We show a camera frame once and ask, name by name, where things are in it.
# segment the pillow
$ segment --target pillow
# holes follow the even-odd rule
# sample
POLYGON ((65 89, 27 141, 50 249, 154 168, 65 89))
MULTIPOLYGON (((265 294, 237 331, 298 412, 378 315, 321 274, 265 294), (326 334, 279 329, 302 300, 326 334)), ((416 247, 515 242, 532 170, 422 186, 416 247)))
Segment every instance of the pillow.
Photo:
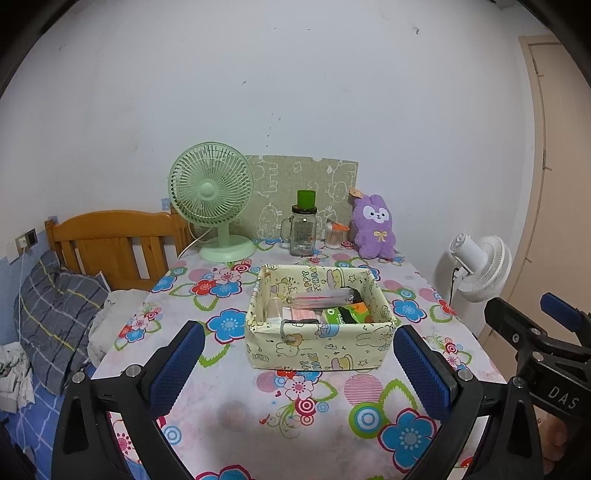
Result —
POLYGON ((61 268, 57 254, 45 252, 27 275, 14 303, 21 345, 39 382, 61 395, 68 375, 88 361, 88 330, 107 298, 93 277, 61 268))
POLYGON ((107 279, 105 278, 105 275, 102 270, 95 275, 95 279, 105 288, 106 291, 111 293, 111 287, 109 287, 107 279))
POLYGON ((133 289, 109 293, 105 306, 92 321, 88 335, 88 358, 96 368, 117 340, 121 329, 144 304, 147 296, 147 291, 133 289))

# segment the electrical cord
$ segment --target electrical cord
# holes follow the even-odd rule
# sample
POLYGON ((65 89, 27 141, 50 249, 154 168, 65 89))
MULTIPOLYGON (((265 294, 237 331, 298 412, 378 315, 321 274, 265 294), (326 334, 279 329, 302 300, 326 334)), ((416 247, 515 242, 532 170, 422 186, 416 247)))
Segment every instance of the electrical cord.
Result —
POLYGON ((460 267, 456 267, 453 269, 452 273, 452 286, 449 289, 449 303, 448 305, 452 304, 452 296, 453 296, 453 283, 456 281, 456 273, 460 271, 460 267))
POLYGON ((193 240, 190 244, 188 244, 185 249, 180 253, 180 255, 178 256, 178 259, 180 260, 180 258, 185 254, 185 252, 191 248, 194 244, 196 244, 197 242, 199 242, 204 236, 206 236, 209 232, 211 232, 213 230, 213 227, 210 227, 208 230, 206 230, 206 232, 201 235, 199 238, 195 237, 195 235, 193 234, 193 230, 191 230, 191 226, 189 226, 189 232, 191 233, 191 236, 195 239, 193 240))
MULTIPOLYGON (((22 307, 24 306, 24 302, 22 300, 22 270, 23 270, 24 266, 25 266, 25 252, 22 253, 21 275, 18 280, 18 344, 21 349, 22 349, 21 310, 22 310, 22 307)), ((18 412, 20 413, 19 421, 20 421, 21 430, 22 430, 22 451, 24 452, 25 448, 27 447, 27 439, 25 437, 25 426, 22 421, 22 409, 19 408, 18 412)))

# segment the price tag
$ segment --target price tag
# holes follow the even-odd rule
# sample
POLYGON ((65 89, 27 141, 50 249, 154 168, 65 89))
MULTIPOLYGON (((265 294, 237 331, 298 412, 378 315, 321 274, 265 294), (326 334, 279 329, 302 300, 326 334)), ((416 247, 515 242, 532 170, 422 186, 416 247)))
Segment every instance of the price tag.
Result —
POLYGON ((351 187, 349 189, 349 194, 352 195, 353 197, 357 197, 358 199, 362 199, 363 197, 365 197, 365 195, 363 194, 363 192, 361 192, 358 189, 354 189, 353 187, 351 187))

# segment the crumpled clothes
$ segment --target crumpled clothes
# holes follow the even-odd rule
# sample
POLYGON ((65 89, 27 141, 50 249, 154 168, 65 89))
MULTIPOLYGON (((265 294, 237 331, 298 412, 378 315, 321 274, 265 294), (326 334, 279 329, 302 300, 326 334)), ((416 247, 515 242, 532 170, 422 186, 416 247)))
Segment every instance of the crumpled clothes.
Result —
POLYGON ((35 403, 33 371, 20 343, 0 345, 0 410, 16 413, 35 403))

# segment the plaid pillowcase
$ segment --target plaid pillowcase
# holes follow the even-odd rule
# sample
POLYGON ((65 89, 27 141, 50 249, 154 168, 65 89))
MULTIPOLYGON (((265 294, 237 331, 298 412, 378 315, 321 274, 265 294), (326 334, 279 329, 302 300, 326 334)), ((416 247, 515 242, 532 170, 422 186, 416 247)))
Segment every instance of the plaid pillowcase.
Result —
POLYGON ((53 251, 24 279, 14 321, 33 373, 54 395, 61 395, 68 375, 88 361, 88 331, 107 294, 94 277, 61 268, 53 251))

